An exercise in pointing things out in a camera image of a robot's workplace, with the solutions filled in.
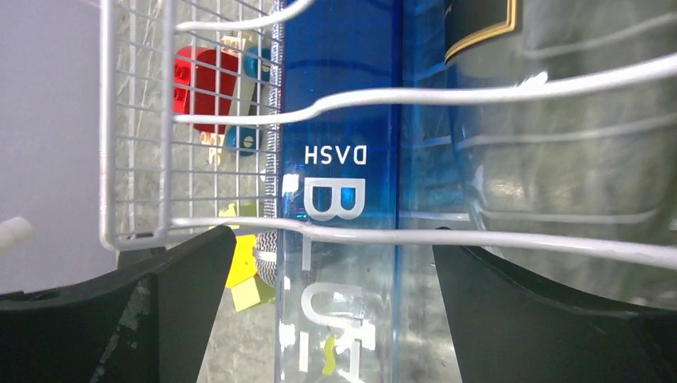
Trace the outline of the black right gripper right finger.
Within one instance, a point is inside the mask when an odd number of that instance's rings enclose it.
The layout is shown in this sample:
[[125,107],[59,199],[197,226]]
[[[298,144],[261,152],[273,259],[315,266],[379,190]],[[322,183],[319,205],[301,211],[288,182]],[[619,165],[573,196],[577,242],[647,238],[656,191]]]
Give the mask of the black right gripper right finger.
[[516,247],[673,270],[676,250],[500,231],[431,233],[465,382],[673,382],[676,312],[602,298],[489,252]]

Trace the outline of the blue square water bottle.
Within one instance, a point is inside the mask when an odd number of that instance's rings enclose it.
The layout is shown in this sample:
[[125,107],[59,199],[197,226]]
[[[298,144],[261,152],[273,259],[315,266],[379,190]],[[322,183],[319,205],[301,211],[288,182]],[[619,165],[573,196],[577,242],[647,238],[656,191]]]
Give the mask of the blue square water bottle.
[[[318,1],[280,26],[281,104],[443,88],[441,1]],[[450,110],[339,109],[282,129],[278,213],[334,229],[466,225]],[[281,231],[278,382],[458,382],[426,245],[324,243]]]

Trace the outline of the clear glass wine bottle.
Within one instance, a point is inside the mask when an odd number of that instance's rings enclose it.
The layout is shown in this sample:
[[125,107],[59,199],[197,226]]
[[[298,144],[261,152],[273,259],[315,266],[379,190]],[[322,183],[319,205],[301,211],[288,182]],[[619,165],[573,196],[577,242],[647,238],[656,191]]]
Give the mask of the clear glass wine bottle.
[[[452,88],[535,86],[676,50],[673,1],[452,1]],[[454,109],[474,225],[671,245],[676,80]]]

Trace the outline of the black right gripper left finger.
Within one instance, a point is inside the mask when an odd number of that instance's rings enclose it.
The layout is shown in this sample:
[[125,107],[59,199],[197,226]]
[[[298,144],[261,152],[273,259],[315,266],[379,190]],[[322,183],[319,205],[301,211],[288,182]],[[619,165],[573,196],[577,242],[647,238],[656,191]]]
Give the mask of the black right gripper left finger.
[[4,294],[2,381],[196,381],[235,247],[218,226],[85,282]]

